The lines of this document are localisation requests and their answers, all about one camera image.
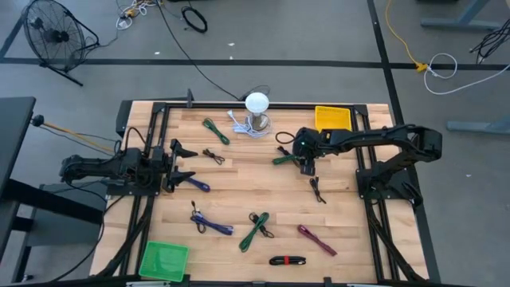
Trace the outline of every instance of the white light bulb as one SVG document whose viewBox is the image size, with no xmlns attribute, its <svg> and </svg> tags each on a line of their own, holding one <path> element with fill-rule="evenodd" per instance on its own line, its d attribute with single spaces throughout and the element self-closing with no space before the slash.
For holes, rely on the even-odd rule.
<svg viewBox="0 0 510 287">
<path fill-rule="evenodd" d="M 246 97 L 245 105 L 250 112 L 260 114 L 268 109 L 269 99 L 261 92 L 252 92 L 248 97 Z"/>
</svg>

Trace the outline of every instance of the black fan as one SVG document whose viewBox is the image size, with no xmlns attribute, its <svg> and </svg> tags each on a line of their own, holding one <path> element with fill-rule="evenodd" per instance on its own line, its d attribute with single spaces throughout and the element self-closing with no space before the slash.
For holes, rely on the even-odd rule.
<svg viewBox="0 0 510 287">
<path fill-rule="evenodd" d="M 24 9 L 23 20 L 26 39 L 41 60 L 41 67 L 83 86 L 67 72 L 83 63 L 88 51 L 100 46 L 97 35 L 53 0 L 33 0 Z M 85 43 L 81 27 L 96 38 L 94 43 Z"/>
</svg>

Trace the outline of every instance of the wooden tabletop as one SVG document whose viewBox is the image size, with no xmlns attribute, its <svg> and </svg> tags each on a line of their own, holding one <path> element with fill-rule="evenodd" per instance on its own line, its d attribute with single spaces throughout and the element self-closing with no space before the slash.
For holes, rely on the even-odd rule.
<svg viewBox="0 0 510 287">
<path fill-rule="evenodd" d="M 145 135 L 151 106 L 150 101 L 133 102 L 128 127 L 136 127 Z M 386 104 L 367 107 L 372 128 L 393 125 Z M 232 120 L 224 108 L 170 110 L 165 143 L 176 138 L 185 149 L 200 154 L 179 159 L 179 170 L 196 171 L 194 178 L 208 183 L 211 192 L 200 191 L 189 183 L 181 184 L 174 194 L 163 192 L 155 200 L 149 240 L 189 246 L 186 273 L 193 281 L 323 282 L 324 277 L 331 277 L 333 282 L 376 282 L 365 208 L 356 191 L 355 152 L 329 155 L 316 161 L 319 189 L 328 204 L 319 203 L 308 176 L 301 175 L 292 163 L 278 166 L 271 163 L 271 159 L 281 156 L 274 134 L 295 133 L 303 126 L 314 128 L 314 111 L 270 109 L 267 113 L 273 121 L 272 132 L 255 140 L 232 131 Z M 246 112 L 234 110 L 234 115 L 242 120 Z M 230 145 L 222 144 L 213 132 L 202 126 L 206 117 L 230 139 Z M 143 147 L 134 132 L 129 145 Z M 170 152 L 169 144 L 165 145 Z M 226 161 L 218 166 L 202 155 L 206 148 Z M 292 150 L 290 144 L 285 148 Z M 398 152 L 394 146 L 375 150 L 378 160 L 389 159 Z M 190 220 L 191 200 L 211 222 L 234 226 L 233 235 L 225 236 L 210 228 L 200 234 Z M 387 200 L 386 204 L 395 245 L 417 273 L 427 277 L 411 205 L 405 200 Z M 125 198 L 106 214 L 104 236 L 97 246 L 91 274 L 103 269 L 124 241 L 131 205 L 132 198 Z M 238 245 L 253 228 L 248 218 L 251 212 L 270 214 L 266 227 L 275 238 L 264 238 L 259 232 L 249 250 L 242 253 Z M 306 225 L 338 254 L 330 256 L 299 234 L 296 229 L 299 224 Z M 380 241 L 379 245 L 385 275 L 390 277 L 386 251 Z M 138 242 L 131 254 L 136 255 L 137 249 Z M 307 264 L 269 265 L 269 259 L 278 255 L 303 256 Z M 134 264 L 135 256 L 131 256 L 130 273 Z"/>
</svg>

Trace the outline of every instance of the green tray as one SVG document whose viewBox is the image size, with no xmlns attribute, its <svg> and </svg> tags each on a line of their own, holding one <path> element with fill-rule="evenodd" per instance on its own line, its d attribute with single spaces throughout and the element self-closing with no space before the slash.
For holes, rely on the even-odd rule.
<svg viewBox="0 0 510 287">
<path fill-rule="evenodd" d="M 148 242 L 138 274 L 180 282 L 184 277 L 189 249 L 165 242 Z"/>
</svg>

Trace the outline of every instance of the concrete floor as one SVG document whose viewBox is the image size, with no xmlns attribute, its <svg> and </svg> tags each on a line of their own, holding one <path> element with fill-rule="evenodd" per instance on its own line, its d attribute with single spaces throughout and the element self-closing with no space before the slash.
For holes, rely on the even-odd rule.
<svg viewBox="0 0 510 287">
<path fill-rule="evenodd" d="M 0 41 L 19 18 L 26 0 L 4 0 L 0 11 Z M 469 1 L 427 4 L 394 0 L 391 22 L 420 61 L 447 52 L 459 63 L 474 63 L 468 53 L 483 33 L 423 29 L 420 17 L 454 17 Z M 114 0 L 61 0 L 82 22 L 100 35 L 102 43 L 115 34 Z M 182 4 L 169 3 L 178 13 Z M 384 23 L 385 0 L 376 0 Z M 167 14 L 183 48 L 196 59 L 380 61 L 367 4 L 357 0 L 210 0 L 194 2 L 209 22 L 210 31 L 186 31 L 184 23 Z M 503 22 L 510 16 L 504 0 L 493 0 L 480 19 Z M 405 62 L 401 43 L 382 25 L 391 62 Z M 507 64 L 510 45 L 503 45 L 487 62 Z M 21 31 L 7 57 L 34 58 Z M 147 16 L 119 33 L 119 40 L 91 53 L 91 58 L 183 59 L 161 20 L 150 8 Z M 206 66 L 203 72 L 224 88 L 242 94 L 256 85 L 271 87 L 275 101 L 390 103 L 381 69 L 321 67 Z M 443 158 L 417 165 L 441 279 L 445 283 L 502 286 L 510 265 L 510 172 L 507 136 L 455 133 L 447 120 L 497 120 L 508 113 L 505 96 L 510 74 L 450 96 L 435 96 L 423 86 L 423 75 L 393 70 L 407 123 L 443 133 Z M 494 72 L 460 71 L 451 81 L 430 79 L 436 90 L 447 90 Z M 75 84 L 36 65 L 0 65 L 0 96 L 35 96 L 35 113 L 75 131 L 115 138 L 116 111 L 121 100 L 182 96 L 192 88 L 197 100 L 228 100 L 193 67 L 176 65 L 82 65 L 71 74 Z M 13 177 L 34 186 L 56 183 L 61 160 L 71 154 L 101 156 L 36 128 L 30 128 Z M 30 258 L 28 273 L 48 281 L 87 253 L 89 245 L 40 247 Z M 85 277 L 90 261 L 69 278 Z M 0 268 L 0 282 L 5 268 Z"/>
</svg>

